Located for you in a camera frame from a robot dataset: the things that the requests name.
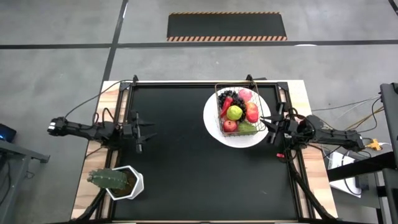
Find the wooden board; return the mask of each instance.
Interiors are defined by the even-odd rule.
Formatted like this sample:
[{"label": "wooden board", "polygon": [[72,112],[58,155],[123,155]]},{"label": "wooden board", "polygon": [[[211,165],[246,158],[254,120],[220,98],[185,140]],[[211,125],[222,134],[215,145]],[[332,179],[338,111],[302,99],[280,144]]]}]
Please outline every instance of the wooden board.
[{"label": "wooden board", "polygon": [[[307,116],[312,113],[303,80],[268,80],[268,81],[257,81],[257,82],[288,82],[292,106],[297,109],[299,114]],[[102,91],[107,89],[113,83],[115,82],[114,81],[104,82]],[[114,114],[116,100],[118,98],[118,90],[119,90],[119,84],[116,84],[115,86],[111,87],[107,92],[103,93],[100,96],[97,113],[101,114],[104,108],[109,108],[112,114]],[[126,102],[126,96],[124,96],[123,98],[120,118],[123,117],[125,102]],[[110,116],[106,115],[105,120],[111,121]],[[99,146],[100,145],[97,142],[89,142],[87,154],[99,148]],[[333,200],[333,195],[331,193],[329,180],[326,173],[326,168],[323,163],[322,152],[313,147],[308,147],[304,149],[302,152],[303,152],[305,170],[307,171],[307,177],[311,191],[314,193],[319,202],[324,206],[324,208],[331,215],[337,217],[337,211]],[[90,203],[98,193],[99,189],[97,188],[97,186],[88,183],[86,179],[88,177],[89,171],[104,167],[105,159],[106,159],[106,149],[101,149],[100,151],[92,154],[90,157],[88,157],[85,160],[85,163],[83,164],[83,170],[81,173],[80,183],[78,186],[78,191],[75,199],[75,204],[73,206],[71,218],[79,217],[85,211],[86,207],[90,205]],[[302,204],[304,217],[308,217],[307,203],[305,200],[304,193],[302,192],[301,189],[299,189],[299,194],[300,194],[300,200]],[[107,213],[108,205],[109,205],[109,197],[107,196],[106,203],[103,208],[104,218],[108,214]]]}]

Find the fruit basket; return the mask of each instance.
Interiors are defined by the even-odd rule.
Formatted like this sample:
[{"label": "fruit basket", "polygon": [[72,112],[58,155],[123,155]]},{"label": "fruit basket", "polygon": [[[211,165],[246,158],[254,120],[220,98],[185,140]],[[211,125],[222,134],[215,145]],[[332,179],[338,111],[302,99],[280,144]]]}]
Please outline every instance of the fruit basket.
[{"label": "fruit basket", "polygon": [[251,135],[266,130],[259,119],[263,116],[261,101],[264,100],[256,82],[218,83],[215,90],[218,122],[224,136]]}]

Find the white square pot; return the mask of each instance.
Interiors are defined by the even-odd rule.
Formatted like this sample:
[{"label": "white square pot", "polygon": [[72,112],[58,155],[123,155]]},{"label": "white square pot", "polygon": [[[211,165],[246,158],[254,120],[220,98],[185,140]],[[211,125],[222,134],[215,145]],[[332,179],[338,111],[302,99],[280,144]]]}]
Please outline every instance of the white square pot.
[{"label": "white square pot", "polygon": [[117,168],[113,168],[112,170],[124,170],[124,169],[131,170],[131,172],[136,176],[136,179],[137,179],[136,185],[134,186],[134,188],[132,189],[132,191],[131,191],[131,193],[129,195],[126,195],[126,196],[123,196],[123,197],[115,197],[112,194],[112,191],[110,191],[110,189],[106,189],[106,191],[112,197],[113,200],[121,200],[121,199],[130,199],[130,200],[132,200],[135,197],[137,197],[137,195],[139,195],[144,190],[144,178],[143,178],[142,174],[138,173],[131,166],[117,167]]}]

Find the red apple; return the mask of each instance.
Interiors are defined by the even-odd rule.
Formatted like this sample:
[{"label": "red apple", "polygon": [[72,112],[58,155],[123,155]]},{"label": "red apple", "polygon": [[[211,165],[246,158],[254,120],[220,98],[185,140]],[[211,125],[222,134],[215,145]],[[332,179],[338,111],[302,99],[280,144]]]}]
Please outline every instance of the red apple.
[{"label": "red apple", "polygon": [[250,123],[256,123],[259,120],[259,108],[255,103],[246,103],[246,119]]},{"label": "red apple", "polygon": [[231,132],[235,131],[237,127],[238,127],[238,125],[236,124],[236,121],[226,120],[223,124],[223,129],[224,129],[224,132],[226,132],[226,133],[231,133]]},{"label": "red apple", "polygon": [[252,93],[251,90],[243,88],[242,90],[239,91],[238,96],[242,98],[245,102],[248,102],[252,97]]},{"label": "red apple", "polygon": [[249,102],[249,103],[246,103],[246,110],[247,111],[249,111],[249,110],[254,110],[254,111],[259,111],[259,108],[257,107],[257,105],[255,104],[255,103],[251,103],[251,102]]},{"label": "red apple", "polygon": [[246,119],[250,123],[256,123],[259,120],[258,110],[247,110],[246,111]]}]

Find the potted plant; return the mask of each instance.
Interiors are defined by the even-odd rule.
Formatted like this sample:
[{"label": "potted plant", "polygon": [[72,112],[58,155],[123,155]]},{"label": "potted plant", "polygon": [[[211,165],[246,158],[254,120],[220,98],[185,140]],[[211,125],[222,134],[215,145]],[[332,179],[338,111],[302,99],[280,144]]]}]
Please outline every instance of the potted plant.
[{"label": "potted plant", "polygon": [[132,200],[144,190],[142,174],[131,166],[93,170],[87,181],[106,189],[113,200]]}]

